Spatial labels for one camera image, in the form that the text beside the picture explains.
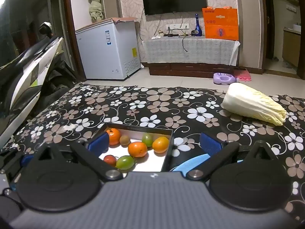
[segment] orange bag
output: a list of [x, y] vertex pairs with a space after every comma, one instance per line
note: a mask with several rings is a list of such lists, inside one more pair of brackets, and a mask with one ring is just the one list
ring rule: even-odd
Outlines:
[[207, 39], [239, 40], [237, 8], [202, 9]]

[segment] chest freezer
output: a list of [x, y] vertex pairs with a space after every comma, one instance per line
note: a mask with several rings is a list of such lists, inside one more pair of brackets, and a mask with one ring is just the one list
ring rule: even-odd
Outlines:
[[141, 68], [134, 21], [95, 23], [76, 38], [87, 79], [123, 80]]

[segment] pink mat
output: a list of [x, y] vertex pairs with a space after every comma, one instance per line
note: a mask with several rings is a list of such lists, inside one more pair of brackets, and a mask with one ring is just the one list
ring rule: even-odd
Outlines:
[[247, 70], [235, 69], [234, 76], [239, 78], [241, 81], [251, 81], [250, 73]]

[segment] green tomato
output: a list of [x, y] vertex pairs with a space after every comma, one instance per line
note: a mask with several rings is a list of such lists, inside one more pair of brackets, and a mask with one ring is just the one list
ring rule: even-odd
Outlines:
[[149, 133], [144, 133], [142, 137], [142, 142], [146, 144], [147, 147], [151, 147], [153, 144], [152, 135]]
[[116, 162], [118, 169], [130, 169], [135, 164], [135, 160], [131, 156], [122, 156]]

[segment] floral wallpaper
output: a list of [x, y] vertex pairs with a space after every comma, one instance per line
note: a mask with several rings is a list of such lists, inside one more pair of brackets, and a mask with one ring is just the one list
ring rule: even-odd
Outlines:
[[[212, 7], [224, 7], [231, 6], [233, 8], [237, 8], [237, 0], [207, 0], [208, 6]], [[141, 62], [146, 62], [144, 48], [141, 44], [141, 39], [139, 37], [139, 23], [141, 19], [141, 13], [143, 11], [143, 0], [121, 0], [122, 13], [123, 17], [136, 17], [136, 32], [138, 39], [138, 46], [140, 51], [140, 60]], [[167, 24], [175, 24], [175, 23], [189, 23], [190, 29], [187, 30], [187, 33], [191, 33], [191, 30], [194, 30], [196, 27], [195, 13], [199, 14], [199, 22], [204, 33], [204, 22], [201, 11], [197, 12], [189, 12], [189, 13], [171, 13], [171, 14], [162, 14], [161, 22], [158, 27], [158, 30], [162, 30], [166, 32]], [[153, 37], [156, 28], [159, 24], [160, 15], [143, 15], [142, 23], [141, 23], [141, 38], [143, 40], [151, 39]]]

